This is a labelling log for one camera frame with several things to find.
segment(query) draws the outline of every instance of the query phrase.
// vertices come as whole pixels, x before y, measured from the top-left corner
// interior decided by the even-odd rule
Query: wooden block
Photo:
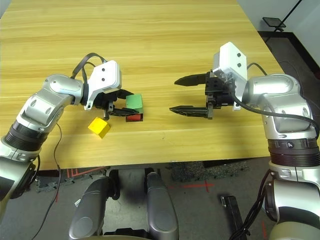
[[[125,103],[128,109],[134,109],[140,114],[144,113],[141,94],[133,94],[133,95],[126,96]]]
[[[142,122],[143,120],[144,120],[144,114],[143,113],[127,116],[125,118],[126,122]]]
[[[88,126],[93,133],[97,134],[101,139],[107,134],[110,130],[110,125],[101,119],[100,117],[96,117]]]

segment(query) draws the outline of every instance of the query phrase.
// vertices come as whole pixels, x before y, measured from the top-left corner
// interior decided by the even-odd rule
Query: black cable
[[[40,169],[40,163],[41,163],[40,155],[38,155],[36,158],[37,158],[38,166],[36,167],[36,171],[35,171],[33,177],[31,178],[29,186],[36,180],[37,174],[38,174],[39,169]]]
[[[260,69],[260,71],[261,71],[265,76],[268,75],[268,74],[266,73],[266,71],[265,71],[258,63],[256,63],[256,62],[250,63],[250,64],[246,67],[246,69],[248,70],[252,65],[257,66],[257,67]]]
[[[102,56],[99,54],[96,54],[94,52],[91,52],[83,57],[83,59],[75,66],[75,68],[72,71],[72,75],[70,78],[74,79],[77,74],[80,72],[80,70],[85,66],[85,64],[88,62],[88,60],[92,57],[98,57],[101,59],[102,63],[106,63],[107,60],[105,60]]]
[[[268,171],[266,171],[264,177],[261,180],[258,195],[257,195],[257,198],[256,198],[254,204],[252,205],[251,209],[249,210],[242,226],[231,235],[229,240],[235,240],[235,239],[241,237],[242,235],[244,235],[245,233],[247,233],[248,229],[250,228],[250,226],[252,225],[252,223],[256,219],[259,211],[261,210],[261,207],[262,207],[262,204],[264,201],[265,192],[266,192],[265,182],[266,182],[267,177],[269,176],[270,172],[271,172],[270,169],[268,169]]]
[[[48,207],[48,209],[47,209],[46,212],[45,212],[45,215],[44,215],[44,218],[43,218],[43,220],[42,220],[42,223],[41,223],[41,225],[40,225],[39,230],[38,230],[38,231],[36,232],[36,234],[33,236],[32,240],[34,240],[34,239],[36,238],[36,236],[38,235],[38,233],[39,233],[40,230],[42,229],[42,227],[43,227],[43,225],[44,225],[44,223],[45,223],[45,221],[46,221],[46,219],[47,219],[48,213],[49,213],[52,205],[54,204],[54,202],[55,202],[55,200],[56,200],[56,198],[57,198],[57,195],[58,195],[58,192],[59,192],[59,188],[60,188],[60,183],[61,183],[61,178],[62,178],[62,170],[61,170],[61,168],[60,168],[60,166],[59,166],[59,164],[58,164],[58,162],[57,162],[57,159],[56,159],[56,150],[57,150],[58,145],[59,145],[59,143],[60,143],[60,141],[61,141],[61,139],[62,139],[62,131],[61,131],[61,127],[59,126],[59,124],[57,123],[56,125],[59,127],[59,130],[60,130],[60,139],[59,139],[59,141],[57,142],[57,144],[56,144],[56,146],[55,146],[55,148],[54,148],[53,158],[54,158],[54,161],[55,161],[55,164],[56,164],[57,171],[59,172],[59,179],[58,179],[58,183],[57,183],[57,186],[56,186],[56,190],[55,190],[54,197],[52,198],[52,200],[51,200],[51,202],[50,202],[50,204],[49,204],[49,207]]]
[[[82,78],[83,78],[83,81],[84,81],[85,84],[88,82],[88,81],[87,81],[87,73],[86,73],[86,70],[85,70],[85,66],[86,66],[87,64],[92,65],[94,68],[96,67],[96,65],[94,65],[92,62],[87,61],[87,62],[83,65],[83,67],[81,68]]]

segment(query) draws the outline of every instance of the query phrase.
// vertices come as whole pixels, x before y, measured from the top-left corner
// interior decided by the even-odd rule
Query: gray floor
[[[320,104],[317,99],[320,81],[313,76],[290,42],[283,38],[272,38],[268,44],[272,47],[273,54],[281,63],[283,70],[299,79],[305,96],[317,105]],[[320,116],[319,108],[314,104],[311,104],[311,107],[314,116]],[[187,183],[173,182],[170,169],[161,167],[162,178],[169,187],[176,209],[181,240],[228,239],[231,233],[218,196],[225,193],[236,196],[244,218],[256,198],[260,180],[268,168],[268,158],[256,158],[247,162],[249,171],[242,172],[239,176],[207,179],[208,183],[214,184],[208,188],[208,192],[205,187],[188,187]],[[141,167],[130,166],[129,169],[120,171],[121,179],[127,184],[123,185],[119,200],[107,202],[104,231],[128,227],[146,228],[146,199],[142,189],[144,173],[139,169]],[[73,185],[60,188],[58,202],[52,206],[37,240],[68,239],[68,228],[76,209],[74,202],[96,178],[97,176],[93,179],[77,180]],[[204,181],[188,183],[188,185],[195,184],[204,184]],[[31,239],[41,224],[53,194],[53,192],[36,193],[33,186],[31,191],[22,197],[11,200],[0,226],[0,239]],[[273,224],[261,212],[250,228],[251,236],[248,239],[267,239]]]

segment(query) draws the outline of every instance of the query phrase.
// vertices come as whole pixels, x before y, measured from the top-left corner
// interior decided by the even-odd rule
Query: red block
[[[126,117],[127,122],[140,122],[142,120],[141,114],[131,115]]]

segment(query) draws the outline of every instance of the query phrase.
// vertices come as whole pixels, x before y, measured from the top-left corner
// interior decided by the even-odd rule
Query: red tape marking
[[[266,225],[265,225],[264,221],[261,222],[261,227],[262,227],[263,239],[267,240],[268,239],[268,234],[267,234],[267,229],[266,229]]]
[[[204,180],[204,184],[205,184],[205,190],[208,193],[209,192],[209,188],[208,188],[207,180]]]

